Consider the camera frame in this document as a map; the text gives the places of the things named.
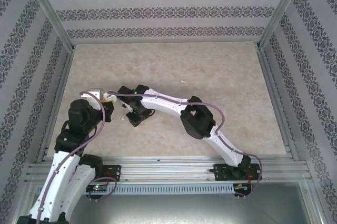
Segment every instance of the metal bracket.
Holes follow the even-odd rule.
[[[246,172],[241,172],[238,167],[227,164],[215,164],[213,167],[214,169],[210,172],[214,173],[215,181],[248,181],[249,174],[252,176],[252,180],[257,180],[260,173],[258,164],[250,164]]]
[[[245,184],[234,184],[234,191],[237,192],[234,194],[236,197],[245,197],[251,193],[252,187]]]

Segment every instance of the floor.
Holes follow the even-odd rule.
[[[91,88],[117,91],[138,84],[179,98],[200,97],[220,107],[225,136],[244,152],[284,154],[284,145],[252,42],[77,45],[48,155],[70,103]],[[211,110],[219,124],[221,116]],[[156,112],[134,128],[115,103],[112,122],[85,152],[99,156],[215,156],[186,134],[180,119]]]

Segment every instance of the wire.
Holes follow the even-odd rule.
[[[104,124],[105,124],[105,110],[104,110],[104,107],[103,107],[103,104],[100,102],[100,100],[98,98],[96,98],[95,95],[89,93],[88,91],[82,91],[80,92],[80,95],[83,95],[83,94],[88,94],[90,95],[91,97],[93,97],[97,102],[98,104],[100,105],[101,107],[101,110],[102,110],[102,115],[103,115],[103,118],[102,118],[102,124],[101,124],[101,127],[99,128],[99,130],[96,132],[96,134],[94,134],[87,142],[81,144],[80,146],[78,146],[76,149],[74,149],[72,152],[70,152],[61,162],[60,164],[56,167],[56,169],[54,170],[50,180],[48,181],[47,185],[46,185],[46,189],[44,190],[43,192],[43,195],[42,195],[42,198],[41,198],[41,203],[40,203],[40,207],[38,209],[38,212],[37,212],[37,218],[36,218],[36,224],[39,224],[40,222],[40,218],[41,218],[41,214],[42,214],[42,211],[44,210],[43,208],[43,205],[45,203],[45,200],[46,200],[46,197],[47,197],[47,194],[48,194],[48,191],[52,185],[52,182],[55,178],[55,176],[58,174],[58,171],[60,170],[60,168],[63,166],[63,164],[68,160],[69,157],[71,157],[72,155],[76,154],[76,152],[78,152],[80,149],[82,149],[83,147],[87,146],[89,143],[91,143],[102,131],[103,127],[104,127]]]
[[[149,117],[153,116],[155,112],[156,112],[156,110],[152,109],[152,113],[149,115]]]
[[[116,93],[114,91],[108,91],[107,92],[108,94],[112,94],[112,95],[115,95],[115,96],[121,96],[121,97],[152,97],[152,98],[159,98],[159,99],[163,99],[163,100],[166,100],[166,101],[169,101],[169,102],[173,102],[175,104],[179,104],[179,105],[201,105],[201,106],[208,106],[208,107],[212,107],[214,108],[215,110],[217,110],[221,117],[222,117],[222,121],[220,123],[220,125],[216,128],[215,130],[215,135],[219,137],[220,141],[231,151],[239,154],[239,155],[244,155],[244,156],[250,156],[250,157],[254,157],[258,160],[259,164],[260,164],[260,173],[259,173],[259,177],[257,178],[257,182],[256,182],[256,186],[254,187],[253,190],[251,190],[250,194],[248,194],[247,196],[250,196],[254,191],[256,191],[257,189],[257,186],[259,185],[260,183],[260,180],[262,178],[262,161],[261,159],[257,156],[257,155],[254,155],[254,154],[250,154],[250,153],[244,153],[244,152],[240,152],[238,150],[235,150],[233,149],[231,146],[229,146],[225,141],[224,139],[222,139],[222,137],[218,134],[218,131],[220,130],[220,128],[225,124],[225,114],[221,111],[221,109],[219,109],[217,106],[214,106],[212,104],[209,104],[209,103],[204,103],[204,102],[180,102],[180,101],[177,101],[177,100],[173,100],[173,99],[170,99],[170,98],[167,98],[167,97],[164,97],[164,96],[160,96],[160,95],[155,95],[155,94],[119,94],[119,93]]]
[[[90,182],[90,184],[93,183],[93,182],[100,181],[100,180],[102,180],[102,179],[108,179],[108,180],[114,181],[114,182],[115,182],[114,188],[111,190],[111,192],[109,192],[108,194],[106,194],[106,195],[104,195],[104,196],[101,196],[99,199],[93,199],[93,198],[91,198],[90,195],[91,195],[91,193],[92,193],[93,191],[90,191],[89,194],[88,194],[88,199],[89,199],[90,201],[92,201],[92,200],[94,200],[94,201],[96,201],[96,202],[97,202],[97,201],[101,201],[101,200],[103,200],[103,199],[109,197],[109,196],[110,196],[111,194],[113,194],[113,192],[116,190],[116,188],[117,188],[117,181],[116,181],[116,179],[114,179],[113,177],[96,178],[96,179],[92,180],[92,181]]]
[[[111,175],[109,172],[103,173],[103,175],[105,175],[105,174],[106,174],[107,176],[109,176],[109,177],[112,177],[112,175]],[[109,185],[109,182],[110,182],[110,181],[107,180],[105,186],[108,186],[108,185]]]
[[[249,173],[248,174],[248,183],[247,183],[247,186],[249,187],[249,186],[252,186],[252,178],[253,178],[253,176]]]

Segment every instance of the beige floor panel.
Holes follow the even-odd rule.
[[[58,113],[48,155],[67,120],[70,103],[90,88],[104,91],[138,84],[161,93],[220,107],[225,136],[244,152],[284,154],[275,114],[252,42],[78,45]],[[221,116],[211,109],[219,124]],[[134,128],[115,103],[112,122],[85,152],[99,156],[214,156],[215,150],[191,138],[179,118],[157,111]]]

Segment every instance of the aluminum frame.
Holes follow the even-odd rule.
[[[62,101],[64,89],[65,89],[65,86],[67,84],[70,68],[71,68],[71,65],[72,65],[72,62],[73,62],[73,58],[74,58],[74,55],[75,55],[75,50],[76,50],[76,47],[74,47],[68,53],[68,59],[67,59],[67,63],[66,63],[66,68],[65,68],[64,73],[63,73],[63,75],[61,77],[62,78],[61,79],[61,84],[60,84],[60,86],[58,88],[57,96],[56,96],[56,99],[55,99],[55,103],[54,103],[54,106],[52,108],[51,119],[50,119],[50,122],[48,123],[46,134],[45,134],[45,136],[43,138],[43,141],[42,141],[42,144],[41,144],[41,151],[38,153],[38,156],[37,156],[37,161],[36,161],[37,163],[40,163],[40,162],[43,161],[45,150],[48,148],[48,145],[51,142],[53,131],[54,131],[54,127],[55,127],[55,124],[56,124],[56,119],[57,119],[58,111],[59,111],[60,106],[61,106],[61,101]]]
[[[270,70],[266,63],[264,51],[259,50],[257,43],[255,49],[260,61],[263,76],[267,85],[271,102],[279,124],[284,147],[285,155],[260,155],[263,166],[263,179],[261,183],[293,183],[298,182],[302,197],[306,206],[306,210],[313,224],[327,223],[316,188],[313,184],[312,177],[306,161],[299,160],[293,139],[289,132],[288,125],[282,113],[282,106],[278,98],[275,84],[272,81]],[[67,66],[67,73],[62,82],[60,94],[57,104],[61,103],[63,90],[66,84],[68,71],[70,70],[71,60]],[[53,112],[56,119],[58,108]],[[55,122],[51,120],[49,131],[53,131]],[[52,157],[47,157],[47,142],[50,142],[51,135],[47,135],[45,139],[44,151],[41,151],[39,164],[30,164],[22,194],[19,199],[18,207],[15,211],[12,223],[18,216],[27,214],[30,206],[33,204],[34,197],[38,189],[44,184],[49,172]],[[224,160],[217,157],[104,157],[103,161],[106,165],[121,165],[121,179],[118,183],[123,187],[141,187],[146,185],[220,185],[224,183],[232,184],[245,181],[215,181],[214,174],[209,172],[214,164],[222,164]]]
[[[264,29],[263,34],[259,40],[260,48],[264,48],[268,43],[269,38],[273,34],[290,1],[291,0],[280,0],[278,3],[272,17],[267,24],[267,27]]]
[[[58,17],[55,9],[53,8],[50,0],[38,0],[46,16],[52,23],[54,29],[56,30],[58,36],[60,37],[63,45],[66,47],[67,51],[71,51],[74,48],[72,41],[70,40],[66,29],[64,28],[60,18]]]

